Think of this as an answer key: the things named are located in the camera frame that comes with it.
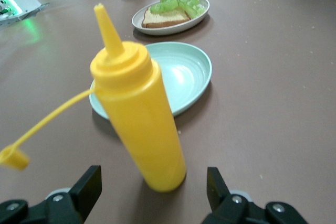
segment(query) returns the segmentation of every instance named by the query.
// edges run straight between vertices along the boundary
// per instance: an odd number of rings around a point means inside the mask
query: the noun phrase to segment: light green plate
[[[159,42],[146,47],[161,67],[169,105],[177,116],[189,109],[205,91],[212,74],[211,61],[203,50],[186,43]],[[95,94],[89,99],[93,109],[108,119]]]

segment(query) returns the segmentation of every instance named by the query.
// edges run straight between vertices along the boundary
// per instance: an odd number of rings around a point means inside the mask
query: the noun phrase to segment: gray table surface
[[[122,40],[182,41],[213,64],[203,96],[175,118],[187,163],[184,184],[153,192],[109,122],[84,99],[22,149],[23,172],[0,167],[0,202],[41,202],[102,166],[103,191],[86,223],[200,223],[210,213],[206,170],[229,189],[293,205],[309,223],[336,220],[336,0],[209,0],[208,16],[180,34],[135,30],[132,16],[157,0],[39,0],[36,17],[0,29],[0,148],[92,82],[103,47],[101,2]]]

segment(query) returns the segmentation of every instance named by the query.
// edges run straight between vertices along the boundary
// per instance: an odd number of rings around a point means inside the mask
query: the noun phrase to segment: yellow cap
[[[94,7],[105,47],[90,65],[95,90],[123,92],[148,79],[153,72],[147,49],[140,43],[121,41],[105,7]]]
[[[29,161],[29,157],[14,145],[9,145],[0,152],[1,165],[23,170],[28,166]]]

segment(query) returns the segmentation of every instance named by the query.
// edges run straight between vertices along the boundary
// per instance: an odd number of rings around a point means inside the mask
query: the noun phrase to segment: white device
[[[0,0],[0,27],[23,20],[41,6],[38,0]]]

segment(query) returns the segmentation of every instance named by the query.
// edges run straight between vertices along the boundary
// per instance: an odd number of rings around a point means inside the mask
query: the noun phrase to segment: plate
[[[144,14],[148,7],[157,4],[158,2],[155,2],[153,4],[150,4],[141,10],[139,10],[136,14],[134,14],[132,18],[132,24],[133,26],[139,30],[140,32],[148,35],[169,35],[169,34],[177,34],[182,31],[188,30],[189,28],[192,28],[193,26],[197,25],[199,22],[201,22],[205,16],[207,15],[209,8],[210,8],[210,3],[208,0],[199,0],[200,4],[205,8],[205,12],[201,15],[198,16],[192,20],[189,20],[187,22],[175,25],[175,26],[169,26],[169,27],[163,27],[163,28],[143,28],[141,27],[141,23],[143,21]]]
[[[161,67],[169,105],[177,116],[189,109],[205,91],[212,74],[211,61],[203,50],[182,42],[159,42],[146,47]],[[108,119],[95,94],[91,94],[89,100],[97,114]]]

